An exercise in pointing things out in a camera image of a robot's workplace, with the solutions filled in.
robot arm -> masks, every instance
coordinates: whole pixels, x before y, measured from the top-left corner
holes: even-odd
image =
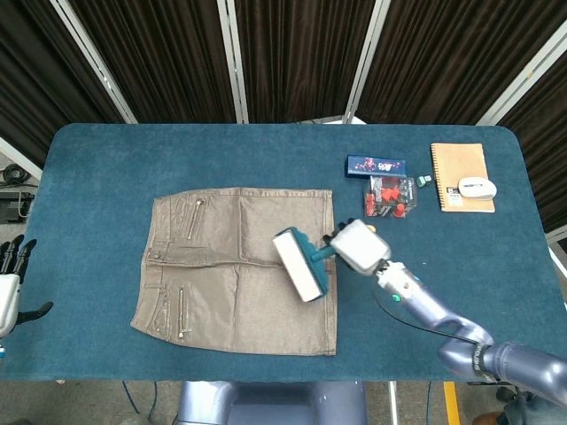
[[[24,236],[20,235],[13,241],[0,245],[0,338],[12,332],[16,325],[43,317],[53,306],[49,302],[33,312],[18,312],[19,293],[26,275],[27,262],[36,244],[33,239],[20,250],[23,240]],[[0,358],[3,356],[4,348],[0,345]]]
[[[354,220],[330,240],[355,271],[375,275],[426,328],[456,325],[455,335],[439,348],[441,362],[471,381],[513,383],[567,407],[567,361],[533,348],[494,344],[490,334],[437,300],[402,263],[390,261],[390,247],[361,220]]]

spiral binding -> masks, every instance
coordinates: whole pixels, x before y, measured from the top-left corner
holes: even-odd
[[[437,152],[435,151],[435,144],[431,145],[431,157],[433,158],[433,173],[435,174],[435,182],[437,183],[437,191],[439,193],[439,202],[441,209],[445,208],[445,193],[443,193],[443,184],[441,183],[439,175],[439,165],[437,163]]]

blue felt surface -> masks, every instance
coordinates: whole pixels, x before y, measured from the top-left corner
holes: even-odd
[[[403,261],[457,312],[513,340],[567,356],[565,309],[514,135],[501,127],[87,125],[51,146],[27,237],[36,237],[21,307],[55,303],[4,344],[3,378],[315,381],[450,379],[443,338],[392,321],[375,282],[338,262],[335,357],[180,347],[129,326],[155,197],[231,186],[332,189],[335,220],[362,216],[365,181],[349,153],[404,158],[431,174],[430,143],[485,147],[496,213],[441,212],[434,185],[405,220],[371,219]]]

floor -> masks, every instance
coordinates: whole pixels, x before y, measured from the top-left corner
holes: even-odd
[[[4,168],[10,162],[0,156],[0,168]],[[23,232],[25,232],[25,224],[0,225],[0,241],[10,240]],[[567,264],[567,255],[563,251],[559,254],[563,255],[562,259]],[[563,277],[561,286],[563,294],[567,295],[567,280]],[[141,413],[147,415],[153,401],[152,382],[128,382],[128,387]],[[158,402],[151,423],[169,425],[172,422],[180,389],[179,382],[158,382]],[[431,389],[429,423],[447,424],[443,384],[434,382]],[[398,382],[400,424],[427,423],[427,390],[427,382]],[[494,387],[470,387],[466,384],[457,384],[461,424],[471,424],[472,419],[481,413],[501,410],[502,404],[496,400],[495,392]],[[367,401],[370,425],[391,423],[386,382],[368,382]],[[142,416],[136,417],[134,414],[121,382],[0,382],[0,425],[21,418],[30,420],[34,425],[148,423],[142,421]]]

black cable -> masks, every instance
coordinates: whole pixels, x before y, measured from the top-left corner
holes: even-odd
[[[148,413],[148,421],[151,421],[151,416],[153,411],[156,410],[156,404],[158,403],[158,383],[153,382],[153,403],[151,404],[150,412]]]
[[[14,187],[14,186],[29,186],[36,188],[36,184],[26,183],[32,174],[28,173],[18,164],[10,164],[4,170],[2,170],[3,182],[0,182],[0,187]]]
[[[376,295],[375,291],[372,291],[372,294],[374,295],[374,300],[376,301],[376,304],[378,304],[378,307],[380,307],[384,313],[388,314],[391,318],[393,318],[395,321],[398,321],[400,323],[403,323],[404,325],[408,325],[411,328],[414,329],[419,329],[422,330],[424,332],[429,332],[431,334],[435,334],[435,335],[440,335],[440,336],[446,336],[448,338],[454,338],[454,339],[460,339],[461,341],[464,341],[465,343],[469,343],[469,344],[473,344],[476,345],[478,344],[477,341],[474,341],[472,339],[466,338],[464,336],[460,336],[460,335],[455,335],[455,334],[449,334],[447,332],[442,332],[440,330],[435,330],[435,329],[428,329],[428,328],[424,328],[421,327],[419,325],[415,325],[413,323],[409,323],[407,321],[404,321],[403,319],[400,319],[398,316],[394,315],[393,313],[390,313],[390,311],[388,311],[388,309],[386,307],[384,307],[384,305],[382,304],[382,302],[380,302],[380,299],[378,298],[378,296]]]
[[[520,404],[520,413],[522,414],[522,425],[527,425],[528,420],[527,420],[527,412],[525,411],[524,396],[522,395],[522,392],[516,385],[514,385],[514,388],[516,389],[517,402]]]
[[[124,390],[126,391],[126,395],[128,396],[128,400],[130,400],[130,404],[132,405],[132,407],[134,407],[134,412],[136,412],[137,414],[140,414],[140,411],[136,407],[136,404],[134,403],[134,400],[132,399],[132,396],[130,395],[130,391],[128,391],[128,387],[126,386],[125,381],[122,381],[122,386],[124,387]]]
[[[427,407],[425,409],[425,423],[429,425],[429,406],[431,403],[431,381],[429,381],[429,385],[427,386]]]

